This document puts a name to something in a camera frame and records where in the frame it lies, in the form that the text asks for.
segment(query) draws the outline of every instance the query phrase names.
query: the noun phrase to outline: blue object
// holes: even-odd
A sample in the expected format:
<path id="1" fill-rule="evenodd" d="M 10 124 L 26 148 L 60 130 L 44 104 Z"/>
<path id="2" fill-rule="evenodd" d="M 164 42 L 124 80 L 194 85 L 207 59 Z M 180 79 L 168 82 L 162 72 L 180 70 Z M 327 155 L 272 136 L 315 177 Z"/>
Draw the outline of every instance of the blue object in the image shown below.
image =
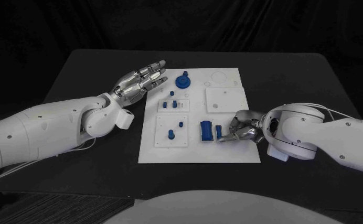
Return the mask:
<path id="1" fill-rule="evenodd" d="M 213 141 L 211 122 L 210 121 L 200 122 L 200 127 L 201 127 L 201 141 Z"/>
<path id="2" fill-rule="evenodd" d="M 173 130 L 168 130 L 168 139 L 174 139 L 174 137 L 175 137 L 175 135 L 174 135 L 174 132 L 173 132 Z"/>
<path id="3" fill-rule="evenodd" d="M 190 86 L 190 79 L 187 77 L 187 71 L 184 71 L 183 75 L 175 78 L 175 86 L 180 89 L 186 89 Z"/>
<path id="4" fill-rule="evenodd" d="M 216 125 L 216 131 L 217 131 L 217 139 L 222 138 L 222 126 Z"/>

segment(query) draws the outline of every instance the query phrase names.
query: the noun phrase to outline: dark gray table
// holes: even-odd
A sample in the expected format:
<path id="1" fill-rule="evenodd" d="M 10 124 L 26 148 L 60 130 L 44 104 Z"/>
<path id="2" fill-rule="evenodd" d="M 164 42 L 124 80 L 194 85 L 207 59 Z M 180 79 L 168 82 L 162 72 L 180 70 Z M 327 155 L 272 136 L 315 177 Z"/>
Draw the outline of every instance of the dark gray table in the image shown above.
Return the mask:
<path id="1" fill-rule="evenodd" d="M 252 110 L 266 112 L 283 103 L 311 102 L 358 118 L 318 54 L 76 50 L 44 103 L 108 92 L 125 73 L 161 59 L 167 68 L 237 67 Z M 21 169 L 0 179 L 0 190 L 147 199 L 175 191 L 219 189 L 305 207 L 363 210 L 363 172 L 340 166 L 321 150 L 311 161 L 282 162 L 266 155 L 263 142 L 260 164 L 138 164 L 144 106 L 145 99 L 128 107 L 135 115 L 129 130 L 113 129 L 90 149 Z"/>

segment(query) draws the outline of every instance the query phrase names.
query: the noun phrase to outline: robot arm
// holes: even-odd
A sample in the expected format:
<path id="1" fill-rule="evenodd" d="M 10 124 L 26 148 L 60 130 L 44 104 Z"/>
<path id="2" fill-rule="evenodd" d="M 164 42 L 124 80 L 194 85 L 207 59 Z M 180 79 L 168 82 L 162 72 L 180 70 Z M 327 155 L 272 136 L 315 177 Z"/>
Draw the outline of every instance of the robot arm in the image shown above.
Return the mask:
<path id="1" fill-rule="evenodd" d="M 0 168 L 52 157 L 116 125 L 126 130 L 134 119 L 124 109 L 167 81 L 158 79 L 165 61 L 128 73 L 109 93 L 34 106 L 0 121 Z"/>
<path id="2" fill-rule="evenodd" d="M 268 155 L 282 161 L 289 156 L 314 159 L 319 148 L 341 165 L 363 171 L 363 121 L 353 118 L 322 121 L 324 114 L 308 105 L 288 104 L 265 115 L 242 110 L 232 120 L 230 134 L 219 142 L 258 143 L 265 138 Z"/>

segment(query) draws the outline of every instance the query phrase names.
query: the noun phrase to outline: black curtain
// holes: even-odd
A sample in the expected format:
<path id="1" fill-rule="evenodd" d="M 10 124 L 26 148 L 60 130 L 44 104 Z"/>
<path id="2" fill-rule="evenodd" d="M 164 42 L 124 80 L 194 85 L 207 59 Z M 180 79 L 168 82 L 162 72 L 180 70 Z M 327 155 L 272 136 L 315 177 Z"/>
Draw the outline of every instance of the black curtain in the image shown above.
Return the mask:
<path id="1" fill-rule="evenodd" d="M 318 52 L 361 110 L 360 0 L 3 0 L 0 5 L 3 118 L 41 103 L 77 48 Z"/>

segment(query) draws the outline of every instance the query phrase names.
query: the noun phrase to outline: white cable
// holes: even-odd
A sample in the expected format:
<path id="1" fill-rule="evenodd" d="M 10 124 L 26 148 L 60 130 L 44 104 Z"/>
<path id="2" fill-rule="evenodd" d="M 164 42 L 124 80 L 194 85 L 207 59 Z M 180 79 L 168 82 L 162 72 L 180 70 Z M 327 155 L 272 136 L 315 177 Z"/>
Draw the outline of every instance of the white cable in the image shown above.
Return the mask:
<path id="1" fill-rule="evenodd" d="M 86 150 L 86 149 L 89 149 L 95 145 L 95 143 L 96 143 L 96 138 L 93 138 L 93 142 L 92 142 L 92 145 L 89 147 L 82 148 L 83 145 L 85 145 L 85 143 L 83 143 L 76 149 L 72 149 L 72 150 L 69 150 L 66 152 L 62 152 L 62 153 L 67 153 L 67 152 L 72 152 L 72 151 Z M 31 165 L 33 163 L 36 163 L 40 160 L 43 160 L 43 159 L 39 159 L 39 160 L 34 160 L 34 161 L 28 161 L 28 162 L 23 163 L 21 165 L 16 166 L 8 171 L 5 171 L 3 174 L 0 174 L 0 178 L 3 178 L 4 176 L 7 176 L 8 174 L 11 174 L 13 172 L 16 172 L 17 170 L 20 170 L 21 168 L 24 168 L 26 166 Z"/>
<path id="2" fill-rule="evenodd" d="M 327 110 L 327 111 L 331 111 L 331 112 L 334 112 L 334 113 L 337 113 L 337 114 L 345 116 L 347 118 L 354 119 L 351 116 L 348 116 L 348 115 L 345 115 L 345 114 L 337 112 L 335 110 L 328 109 L 327 107 L 324 107 L 324 106 L 319 105 L 319 104 L 314 104 L 314 103 L 291 103 L 291 105 L 305 105 L 305 106 L 311 106 L 311 107 L 315 107 L 315 108 L 321 108 L 321 109 L 324 109 L 324 110 Z"/>

